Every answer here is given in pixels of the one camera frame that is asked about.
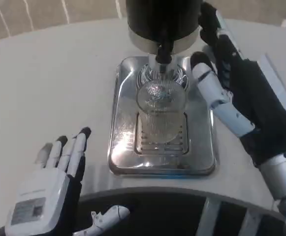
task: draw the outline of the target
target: stainless steel drip tray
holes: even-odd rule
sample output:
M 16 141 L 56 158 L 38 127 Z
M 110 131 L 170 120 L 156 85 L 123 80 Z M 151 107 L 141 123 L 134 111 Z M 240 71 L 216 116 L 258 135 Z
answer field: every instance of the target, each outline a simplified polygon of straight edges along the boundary
M 150 142 L 142 133 L 136 105 L 136 77 L 148 57 L 132 57 L 117 71 L 108 149 L 110 169 L 117 175 L 208 175 L 216 165 L 213 115 L 191 75 L 190 58 L 178 58 L 188 76 L 185 121 L 166 144 Z

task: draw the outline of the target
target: clear glass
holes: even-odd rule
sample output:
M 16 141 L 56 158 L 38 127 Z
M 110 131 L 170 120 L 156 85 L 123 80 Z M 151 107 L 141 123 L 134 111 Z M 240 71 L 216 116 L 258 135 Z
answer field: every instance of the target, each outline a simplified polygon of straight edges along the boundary
M 173 80 L 152 80 L 137 92 L 142 131 L 155 143 L 173 140 L 184 119 L 186 92 Z

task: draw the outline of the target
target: robotic arm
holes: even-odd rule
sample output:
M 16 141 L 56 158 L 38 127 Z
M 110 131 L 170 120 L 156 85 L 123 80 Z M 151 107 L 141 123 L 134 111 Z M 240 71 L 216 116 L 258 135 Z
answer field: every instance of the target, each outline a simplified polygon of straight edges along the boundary
M 244 59 L 219 12 L 203 3 L 201 38 L 216 58 L 217 74 L 202 52 L 192 73 L 213 113 L 240 139 L 286 217 L 286 90 L 270 59 Z
M 105 214 L 92 211 L 92 226 L 74 232 L 90 134 L 86 127 L 68 143 L 67 137 L 61 136 L 41 149 L 36 170 L 20 185 L 8 214 L 7 236 L 97 236 L 129 215 L 129 210 L 119 205 Z

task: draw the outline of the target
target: white table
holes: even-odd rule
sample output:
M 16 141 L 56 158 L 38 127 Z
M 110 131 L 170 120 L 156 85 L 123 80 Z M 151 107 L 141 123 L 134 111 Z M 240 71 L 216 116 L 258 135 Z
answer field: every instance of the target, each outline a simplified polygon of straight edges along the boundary
M 267 52 L 286 86 L 286 29 L 227 21 L 245 56 Z M 184 55 L 200 51 L 197 42 Z M 273 199 L 239 140 L 215 119 L 219 166 L 196 179 L 116 177 L 107 166 L 115 71 L 135 48 L 125 20 L 66 25 L 0 40 L 0 226 L 38 150 L 89 126 L 82 195 L 107 189 L 167 186 L 199 190 L 271 210 Z

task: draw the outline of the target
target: black glove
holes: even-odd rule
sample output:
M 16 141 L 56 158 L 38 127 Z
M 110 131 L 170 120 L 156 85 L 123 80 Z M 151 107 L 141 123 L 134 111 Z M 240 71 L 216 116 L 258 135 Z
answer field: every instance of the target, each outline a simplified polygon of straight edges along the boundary
M 286 152 L 286 110 L 257 62 L 241 59 L 227 35 L 217 36 L 221 26 L 216 12 L 206 2 L 201 5 L 200 36 L 214 53 L 219 81 L 233 93 L 233 105 L 256 126 L 240 141 L 255 165 L 260 165 Z

